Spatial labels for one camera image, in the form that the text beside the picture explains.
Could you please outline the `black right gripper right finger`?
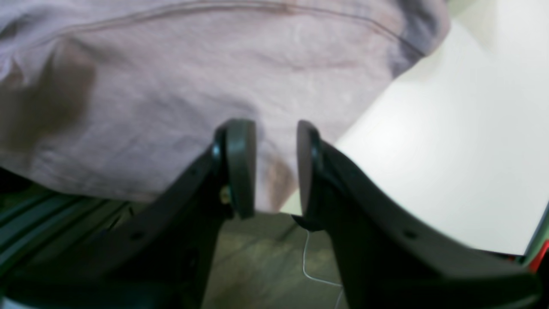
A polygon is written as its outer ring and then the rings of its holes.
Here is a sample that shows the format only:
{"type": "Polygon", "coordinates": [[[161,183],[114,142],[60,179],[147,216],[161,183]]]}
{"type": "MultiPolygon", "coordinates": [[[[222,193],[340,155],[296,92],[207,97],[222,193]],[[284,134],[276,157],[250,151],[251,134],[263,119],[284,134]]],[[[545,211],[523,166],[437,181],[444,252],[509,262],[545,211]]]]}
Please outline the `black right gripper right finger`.
{"type": "Polygon", "coordinates": [[[531,309],[540,279],[423,223],[316,127],[297,129],[305,221],[329,235],[351,309],[531,309]]]}

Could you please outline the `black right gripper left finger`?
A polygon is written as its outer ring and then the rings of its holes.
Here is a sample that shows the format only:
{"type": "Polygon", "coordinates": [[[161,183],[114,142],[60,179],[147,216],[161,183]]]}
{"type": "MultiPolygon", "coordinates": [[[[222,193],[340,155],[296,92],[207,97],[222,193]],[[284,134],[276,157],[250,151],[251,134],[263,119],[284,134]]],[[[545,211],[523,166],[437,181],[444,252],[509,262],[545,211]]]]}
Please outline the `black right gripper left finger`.
{"type": "Polygon", "coordinates": [[[231,119],[157,200],[114,231],[28,266],[6,309],[198,309],[225,221],[254,215],[256,125],[231,119]]]}

